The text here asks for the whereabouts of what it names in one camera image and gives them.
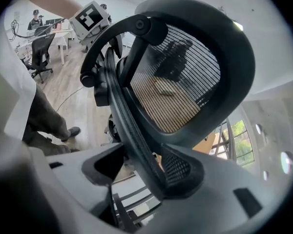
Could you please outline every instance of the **black office chair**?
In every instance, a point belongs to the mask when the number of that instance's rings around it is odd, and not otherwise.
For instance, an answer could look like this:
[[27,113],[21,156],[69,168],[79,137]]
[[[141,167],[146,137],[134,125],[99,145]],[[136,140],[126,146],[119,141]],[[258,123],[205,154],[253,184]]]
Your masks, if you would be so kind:
[[34,40],[32,42],[32,58],[26,62],[23,61],[28,70],[35,70],[35,72],[32,73],[32,78],[39,75],[41,83],[43,83],[43,79],[41,77],[42,72],[50,71],[53,73],[52,68],[46,68],[46,66],[50,60],[48,49],[51,45],[51,42],[53,41],[54,36],[55,34],[51,34]]

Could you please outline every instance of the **shoe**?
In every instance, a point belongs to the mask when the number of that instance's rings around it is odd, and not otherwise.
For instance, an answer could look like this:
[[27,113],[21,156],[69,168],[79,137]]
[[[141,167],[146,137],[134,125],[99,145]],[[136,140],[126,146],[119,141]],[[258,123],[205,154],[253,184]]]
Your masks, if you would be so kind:
[[[72,127],[72,128],[70,128],[70,129],[68,129],[68,130],[70,131],[70,136],[69,136],[69,138],[75,137],[76,135],[78,135],[78,134],[81,132],[81,130],[80,130],[79,127]],[[62,139],[61,141],[62,141],[62,142],[65,142],[65,141],[67,141],[69,138],[67,138],[67,139]]]

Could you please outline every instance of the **seated person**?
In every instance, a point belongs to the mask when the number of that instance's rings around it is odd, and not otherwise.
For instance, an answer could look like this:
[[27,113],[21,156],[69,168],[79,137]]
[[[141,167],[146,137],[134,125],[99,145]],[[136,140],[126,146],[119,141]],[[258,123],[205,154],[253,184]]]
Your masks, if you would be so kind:
[[29,22],[27,30],[34,30],[43,25],[42,18],[38,16],[39,10],[34,10],[33,15],[34,18]]

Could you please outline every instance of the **white shirt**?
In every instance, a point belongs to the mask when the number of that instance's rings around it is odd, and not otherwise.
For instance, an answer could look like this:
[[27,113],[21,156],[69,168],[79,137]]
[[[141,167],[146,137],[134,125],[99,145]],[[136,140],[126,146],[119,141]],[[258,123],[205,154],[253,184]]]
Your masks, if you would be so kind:
[[22,139],[36,83],[16,55],[0,17],[0,132]]

